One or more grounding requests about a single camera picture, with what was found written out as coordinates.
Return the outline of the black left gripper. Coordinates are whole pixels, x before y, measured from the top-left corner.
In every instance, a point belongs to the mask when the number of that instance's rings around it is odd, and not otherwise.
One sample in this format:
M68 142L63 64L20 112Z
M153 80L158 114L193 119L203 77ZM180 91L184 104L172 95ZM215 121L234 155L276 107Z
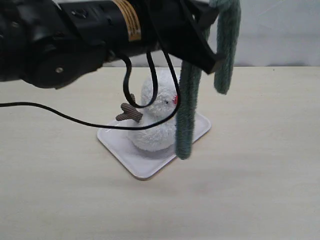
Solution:
M165 50L212 74L225 61L214 52L204 32L215 23L219 10L199 0L136 0L141 42L152 51Z

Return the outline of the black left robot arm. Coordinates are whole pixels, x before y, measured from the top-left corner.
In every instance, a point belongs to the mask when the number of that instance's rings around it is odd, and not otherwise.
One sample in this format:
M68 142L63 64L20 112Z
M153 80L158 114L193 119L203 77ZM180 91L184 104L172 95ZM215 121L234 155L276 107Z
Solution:
M59 89L105 63L159 50L211 74L225 56L202 32L218 13L198 0L3 0L0 79Z

